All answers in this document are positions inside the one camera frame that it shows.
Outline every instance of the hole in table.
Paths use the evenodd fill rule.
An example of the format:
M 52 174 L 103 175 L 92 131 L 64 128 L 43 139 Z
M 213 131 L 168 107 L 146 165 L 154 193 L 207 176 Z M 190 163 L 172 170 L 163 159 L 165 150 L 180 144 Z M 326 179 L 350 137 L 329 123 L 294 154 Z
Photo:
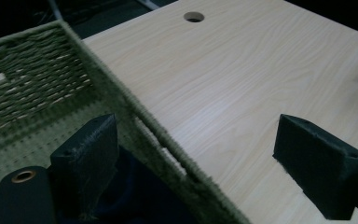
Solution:
M 204 15 L 199 12 L 187 12 L 184 16 L 185 20 L 190 22 L 200 22 L 205 19 Z

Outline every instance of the table surface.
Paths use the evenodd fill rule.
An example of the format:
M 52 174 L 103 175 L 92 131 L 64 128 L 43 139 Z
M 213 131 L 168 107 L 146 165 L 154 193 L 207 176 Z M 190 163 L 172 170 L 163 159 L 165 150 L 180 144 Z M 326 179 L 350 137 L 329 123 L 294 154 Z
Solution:
M 272 153 L 280 114 L 358 148 L 357 31 L 281 0 L 180 0 L 85 42 L 253 223 L 335 223 Z

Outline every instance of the metal ring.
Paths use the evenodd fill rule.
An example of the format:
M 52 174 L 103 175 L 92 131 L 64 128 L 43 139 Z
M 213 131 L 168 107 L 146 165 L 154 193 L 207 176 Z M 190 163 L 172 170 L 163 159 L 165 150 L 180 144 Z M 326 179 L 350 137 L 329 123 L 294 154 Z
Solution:
M 22 171 L 21 173 L 13 176 L 13 178 L 11 178 L 11 182 L 20 184 L 34 178 L 35 175 L 36 171 L 33 170 Z

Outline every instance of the light wood grain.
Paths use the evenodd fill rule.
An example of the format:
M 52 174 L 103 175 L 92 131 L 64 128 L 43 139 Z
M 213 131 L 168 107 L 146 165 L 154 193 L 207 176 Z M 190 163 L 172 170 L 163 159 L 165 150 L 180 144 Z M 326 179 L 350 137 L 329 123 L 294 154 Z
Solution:
M 358 148 L 358 32 L 283 1 L 182 0 L 85 41 L 251 221 L 336 223 L 272 152 L 281 113 Z

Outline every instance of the green wicker basket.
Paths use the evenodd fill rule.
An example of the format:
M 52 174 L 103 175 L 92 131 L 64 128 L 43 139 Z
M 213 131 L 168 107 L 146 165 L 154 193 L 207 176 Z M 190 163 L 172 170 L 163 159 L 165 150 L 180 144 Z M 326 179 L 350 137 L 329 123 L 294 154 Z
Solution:
M 24 166 L 48 167 L 88 120 L 115 113 L 119 143 L 199 223 L 249 223 L 65 22 L 0 38 L 0 72 L 0 180 Z

